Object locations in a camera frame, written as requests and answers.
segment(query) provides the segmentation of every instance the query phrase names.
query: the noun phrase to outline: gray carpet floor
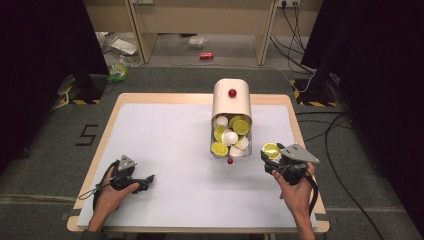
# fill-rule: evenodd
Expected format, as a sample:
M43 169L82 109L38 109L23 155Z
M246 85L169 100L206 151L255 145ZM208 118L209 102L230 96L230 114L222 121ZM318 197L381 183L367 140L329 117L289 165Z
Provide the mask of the gray carpet floor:
M286 74L289 79L304 78L290 72ZM337 180L326 155L325 137L320 135L338 116L336 112L346 110L344 106L297 105L289 82L275 70L171 67L131 68L124 82L107 85L100 104L67 105L51 113L29 146L29 157L12 161L0 176L0 239L79 238L79 233L67 230L66 214L77 198L119 94L212 93L214 84L222 78L244 79L251 93L286 94L292 99L306 147L321 159L316 178L331 229L317 238L377 239L370 222ZM385 239L421 239L390 184L373 167L355 121L345 114L338 122L339 126L328 134L327 147L337 175L346 188ZM97 125L86 132L96 135L93 144L76 146L89 142L80 137L87 124ZM134 234L125 237L135 239ZM296 239L294 235L278 234L276 237Z

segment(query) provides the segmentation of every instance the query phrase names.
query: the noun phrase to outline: person's left hand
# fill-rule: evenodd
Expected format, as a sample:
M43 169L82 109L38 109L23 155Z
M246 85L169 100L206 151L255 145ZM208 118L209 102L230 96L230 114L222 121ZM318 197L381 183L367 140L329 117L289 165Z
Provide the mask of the person's left hand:
M109 170L106 180L103 182L102 192L97 199L93 217L88 225L88 231L90 232L100 232L106 219L118 208L122 200L140 186L138 183L133 183L121 191L113 189L108 180L112 176L113 169L114 167Z

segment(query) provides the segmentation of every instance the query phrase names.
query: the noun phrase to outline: handheld controller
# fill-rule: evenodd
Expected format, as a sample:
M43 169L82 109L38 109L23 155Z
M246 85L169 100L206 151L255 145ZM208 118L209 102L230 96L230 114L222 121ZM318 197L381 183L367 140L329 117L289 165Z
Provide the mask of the handheld controller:
M319 163L319 160L299 144L284 147L277 143L280 148L280 159L269 159L268 155L261 151L261 159L265 162L265 172L272 175L272 170L279 172L286 182L296 185L306 175L306 162Z

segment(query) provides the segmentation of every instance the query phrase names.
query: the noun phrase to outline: person's right hand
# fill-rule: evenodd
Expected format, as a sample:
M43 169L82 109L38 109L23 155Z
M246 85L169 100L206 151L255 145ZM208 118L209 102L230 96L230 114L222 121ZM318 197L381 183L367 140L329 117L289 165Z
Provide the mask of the person's right hand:
M308 173L311 176L315 173L315 167L311 163L307 163ZM283 199L292 213L299 232L299 239L315 239L312 231L312 225L309 218L309 200L311 197L312 186L306 180L301 178L298 184L291 186L283 176L273 170L272 175L280 185L280 199Z

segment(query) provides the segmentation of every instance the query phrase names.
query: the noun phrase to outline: green object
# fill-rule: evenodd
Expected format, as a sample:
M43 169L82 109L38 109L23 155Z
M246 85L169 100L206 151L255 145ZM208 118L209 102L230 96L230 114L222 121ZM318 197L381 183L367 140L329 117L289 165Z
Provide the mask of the green object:
M113 64L109 71L108 80L111 82L123 82L127 78L128 66L124 64Z

